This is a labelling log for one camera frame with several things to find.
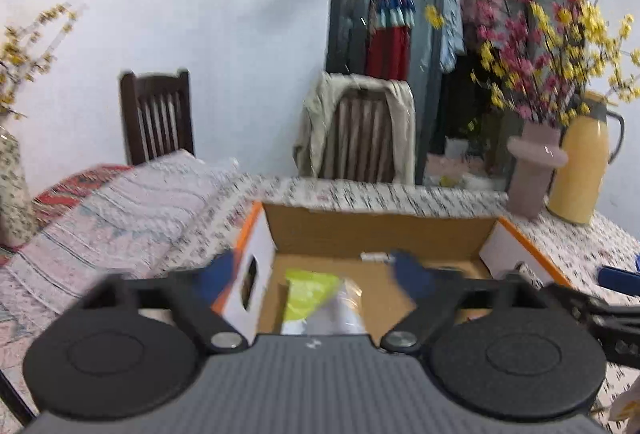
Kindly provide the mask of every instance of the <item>yellow thermos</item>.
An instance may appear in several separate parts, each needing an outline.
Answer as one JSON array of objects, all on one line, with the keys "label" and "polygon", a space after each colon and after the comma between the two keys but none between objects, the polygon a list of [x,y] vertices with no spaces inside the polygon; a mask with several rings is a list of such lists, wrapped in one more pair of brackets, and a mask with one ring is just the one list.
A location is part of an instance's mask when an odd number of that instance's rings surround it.
[{"label": "yellow thermos", "polygon": [[[620,152],[625,134],[623,117],[607,110],[602,94],[587,91],[584,101],[590,113],[574,118],[564,134],[562,150],[569,160],[556,172],[547,205],[552,214],[575,224],[589,224],[604,172]],[[607,116],[620,122],[620,140],[610,156]]]}]

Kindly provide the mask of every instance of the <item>chair backrest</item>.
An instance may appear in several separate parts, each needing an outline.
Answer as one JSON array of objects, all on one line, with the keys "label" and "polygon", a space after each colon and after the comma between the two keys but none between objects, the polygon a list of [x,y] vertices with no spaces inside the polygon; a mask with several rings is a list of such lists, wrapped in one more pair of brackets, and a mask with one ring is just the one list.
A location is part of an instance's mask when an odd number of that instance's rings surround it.
[{"label": "chair backrest", "polygon": [[391,183],[395,173],[385,93],[348,89],[338,102],[324,143],[320,177]]},{"label": "chair backrest", "polygon": [[194,153],[188,71],[177,76],[126,72],[120,78],[120,103],[133,165],[179,149]]}]

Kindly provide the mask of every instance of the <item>vase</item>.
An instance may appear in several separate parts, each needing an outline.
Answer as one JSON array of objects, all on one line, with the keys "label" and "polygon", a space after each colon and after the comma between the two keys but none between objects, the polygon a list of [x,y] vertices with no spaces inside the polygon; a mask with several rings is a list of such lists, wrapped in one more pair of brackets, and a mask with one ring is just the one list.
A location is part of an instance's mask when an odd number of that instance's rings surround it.
[{"label": "vase", "polygon": [[512,136],[507,149],[517,159],[509,186],[507,210],[535,219],[545,204],[545,194],[554,169],[567,162],[559,147],[560,130],[526,121],[522,136]]},{"label": "vase", "polygon": [[[607,110],[602,94],[588,91],[584,102],[590,113],[576,117],[564,135],[562,150],[569,160],[556,172],[546,205],[552,214],[574,224],[591,222],[607,166],[620,152],[625,135],[624,119]],[[620,139],[611,155],[607,116],[620,123]]]},{"label": "vase", "polygon": [[0,127],[0,244],[15,249],[36,233],[31,198],[14,136]]}]

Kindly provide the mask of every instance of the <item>cardboard box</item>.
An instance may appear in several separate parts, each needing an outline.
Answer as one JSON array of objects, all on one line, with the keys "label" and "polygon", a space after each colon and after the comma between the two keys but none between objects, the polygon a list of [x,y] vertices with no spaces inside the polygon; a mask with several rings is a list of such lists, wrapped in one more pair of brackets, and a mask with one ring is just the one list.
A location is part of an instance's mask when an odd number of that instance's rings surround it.
[{"label": "cardboard box", "polygon": [[234,275],[212,309],[252,342],[279,333],[287,268],[349,277],[362,289],[362,314],[377,343],[414,308],[384,262],[362,253],[402,249],[427,267],[489,278],[525,262],[544,282],[568,280],[504,218],[439,219],[391,213],[340,213],[255,203],[238,238]]}]

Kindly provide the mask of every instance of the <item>flower arrangement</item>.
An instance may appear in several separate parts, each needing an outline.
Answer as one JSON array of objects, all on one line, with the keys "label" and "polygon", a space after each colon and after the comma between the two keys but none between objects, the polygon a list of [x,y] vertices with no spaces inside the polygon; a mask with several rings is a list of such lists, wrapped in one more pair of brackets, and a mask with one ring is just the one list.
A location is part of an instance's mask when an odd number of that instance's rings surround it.
[{"label": "flower arrangement", "polygon": [[[478,11],[487,20],[477,28],[481,64],[499,79],[499,84],[489,81],[486,85],[493,105],[515,110],[536,123],[568,125],[576,115],[589,112],[584,93],[607,67],[612,71],[607,99],[615,95],[629,102],[639,97],[640,76],[624,77],[620,65],[622,55],[628,54],[640,66],[640,49],[622,51],[634,19],[625,16],[617,34],[610,36],[599,1],[555,0],[547,11],[536,0],[478,0]],[[528,24],[523,12],[510,12],[514,2],[532,13],[535,24]],[[494,24],[498,15],[506,16],[503,30]],[[427,6],[425,17],[435,28],[445,23],[434,6]],[[479,83],[474,72],[471,80]]]},{"label": "flower arrangement", "polygon": [[[20,119],[24,114],[16,112],[15,93],[25,82],[34,81],[36,75],[47,74],[55,60],[53,52],[70,33],[79,13],[68,4],[58,4],[38,15],[26,28],[7,27],[6,41],[0,44],[0,119],[13,114]],[[34,46],[41,41],[43,27],[54,20],[63,20],[62,27],[43,52],[34,55]]]}]

